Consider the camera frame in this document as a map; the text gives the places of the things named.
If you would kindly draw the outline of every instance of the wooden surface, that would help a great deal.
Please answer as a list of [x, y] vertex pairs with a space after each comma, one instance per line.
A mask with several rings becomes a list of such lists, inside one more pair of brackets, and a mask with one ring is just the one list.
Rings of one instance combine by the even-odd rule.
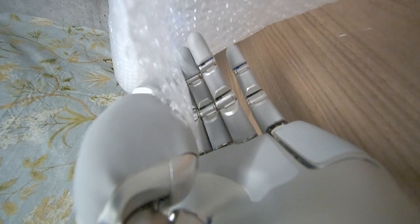
[[[420, 0], [341, 0], [240, 47], [287, 121], [363, 148], [420, 204]], [[217, 60], [241, 95], [224, 52]]]

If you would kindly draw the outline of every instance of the robotic hand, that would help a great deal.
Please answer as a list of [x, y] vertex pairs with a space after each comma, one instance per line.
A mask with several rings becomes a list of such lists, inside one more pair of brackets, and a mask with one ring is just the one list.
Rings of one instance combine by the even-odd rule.
[[229, 65], [257, 136], [204, 38], [178, 52], [199, 137], [138, 88], [88, 129], [75, 170], [78, 223], [417, 223], [419, 211], [364, 151], [286, 123], [236, 46]]

